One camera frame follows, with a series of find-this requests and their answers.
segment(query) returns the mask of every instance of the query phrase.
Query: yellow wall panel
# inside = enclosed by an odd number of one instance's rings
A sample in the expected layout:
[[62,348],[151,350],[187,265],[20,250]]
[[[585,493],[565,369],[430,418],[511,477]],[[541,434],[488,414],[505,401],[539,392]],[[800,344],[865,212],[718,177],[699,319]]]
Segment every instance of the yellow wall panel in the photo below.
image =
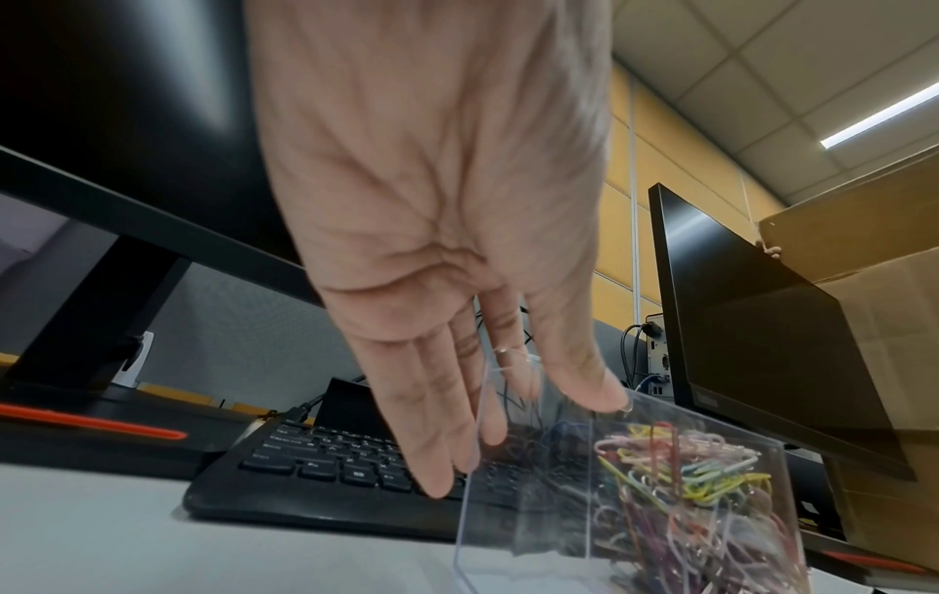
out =
[[629,74],[616,64],[609,79],[609,108],[613,117],[629,125]]
[[659,305],[658,303],[653,303],[649,301],[648,299],[646,299],[645,297],[643,297],[639,301],[639,310],[642,313],[643,321],[645,322],[646,318],[648,318],[649,316],[655,315],[656,313],[661,313],[662,306]]
[[637,85],[635,101],[636,134],[746,216],[737,164],[645,87]]
[[606,183],[629,196],[629,128],[614,118],[609,130],[609,166]]
[[638,136],[636,137],[636,180],[640,205],[648,206],[648,188],[661,183],[748,242],[756,241],[756,227],[745,214],[721,200],[717,194],[688,175],[681,167]]
[[662,303],[662,292],[658,288],[658,268],[655,266],[652,217],[645,208],[639,208],[639,288],[643,297]]
[[750,218],[754,223],[785,210],[785,205],[779,199],[746,173],[743,174],[743,186],[746,188],[746,200],[750,203]]
[[615,281],[633,286],[633,216],[629,197],[604,184],[600,199],[600,256],[597,270]]
[[594,300],[594,319],[620,330],[626,330],[633,324],[632,291],[594,274],[591,292]]

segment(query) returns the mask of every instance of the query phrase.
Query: monitor stand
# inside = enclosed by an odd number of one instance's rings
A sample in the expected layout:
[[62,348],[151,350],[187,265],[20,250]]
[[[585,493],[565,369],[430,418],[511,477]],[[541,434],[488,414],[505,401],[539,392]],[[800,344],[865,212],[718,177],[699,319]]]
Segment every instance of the monitor stand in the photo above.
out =
[[176,253],[119,237],[0,377],[0,404],[186,434],[163,439],[0,416],[0,463],[191,479],[254,420],[111,384],[189,267]]

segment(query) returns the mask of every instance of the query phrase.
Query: finger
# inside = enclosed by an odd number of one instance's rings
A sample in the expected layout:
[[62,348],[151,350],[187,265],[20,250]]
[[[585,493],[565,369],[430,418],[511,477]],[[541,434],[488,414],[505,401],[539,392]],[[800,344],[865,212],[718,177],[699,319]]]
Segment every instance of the finger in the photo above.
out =
[[[476,330],[476,320],[472,312],[472,301],[457,312],[450,321],[450,333],[457,351],[457,363],[463,374],[463,383],[467,387],[469,408],[479,419],[479,435],[486,443],[496,445],[505,441],[509,434],[506,415],[499,407],[496,389],[490,382],[485,382],[486,361],[482,354],[482,343]],[[481,406],[482,418],[479,418],[480,394],[485,390],[485,403]]]
[[443,497],[453,487],[453,466],[443,432],[428,406],[427,381],[417,348],[410,342],[346,339],[414,478],[428,495]]
[[629,403],[619,380],[606,368],[594,339],[588,264],[555,287],[525,296],[531,330],[545,372],[581,406],[601,412]]
[[415,346],[424,364],[429,404],[437,413],[450,460],[458,470],[468,473],[476,464],[476,423],[450,327],[440,326],[417,339]]
[[518,308],[518,293],[508,285],[479,294],[479,309],[489,333],[492,350],[502,374],[513,392],[526,400],[535,400],[541,393],[537,372],[527,364],[525,329]]

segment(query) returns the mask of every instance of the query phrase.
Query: skin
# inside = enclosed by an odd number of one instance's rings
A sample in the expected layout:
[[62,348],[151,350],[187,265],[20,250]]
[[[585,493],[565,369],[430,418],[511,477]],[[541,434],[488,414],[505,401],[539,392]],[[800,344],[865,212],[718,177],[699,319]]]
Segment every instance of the skin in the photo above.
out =
[[[513,357],[523,297],[557,387],[625,406],[590,295],[608,3],[248,0],[246,16],[276,199],[425,491],[475,465],[479,400],[495,400],[474,297],[516,392],[539,388]],[[483,439],[502,441],[500,406],[482,410]]]

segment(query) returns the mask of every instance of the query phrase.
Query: ceiling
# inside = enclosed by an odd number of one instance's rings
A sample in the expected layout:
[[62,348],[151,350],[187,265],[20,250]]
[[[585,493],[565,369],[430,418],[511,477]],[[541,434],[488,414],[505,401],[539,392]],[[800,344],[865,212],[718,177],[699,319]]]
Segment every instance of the ceiling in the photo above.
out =
[[939,145],[939,0],[613,0],[613,53],[794,205]]

